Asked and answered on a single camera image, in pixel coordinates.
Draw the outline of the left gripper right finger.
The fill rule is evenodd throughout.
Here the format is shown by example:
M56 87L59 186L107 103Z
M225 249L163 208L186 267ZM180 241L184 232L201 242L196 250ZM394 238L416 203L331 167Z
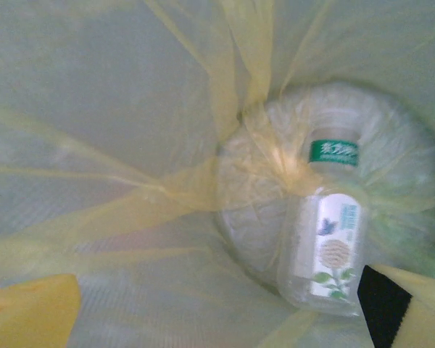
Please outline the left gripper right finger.
M357 295L375 347L435 347L435 279L366 265Z

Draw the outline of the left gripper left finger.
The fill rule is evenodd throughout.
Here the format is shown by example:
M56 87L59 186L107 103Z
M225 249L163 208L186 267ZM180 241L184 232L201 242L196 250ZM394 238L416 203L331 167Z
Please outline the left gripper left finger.
M66 347L80 304L69 273L0 288L0 347Z

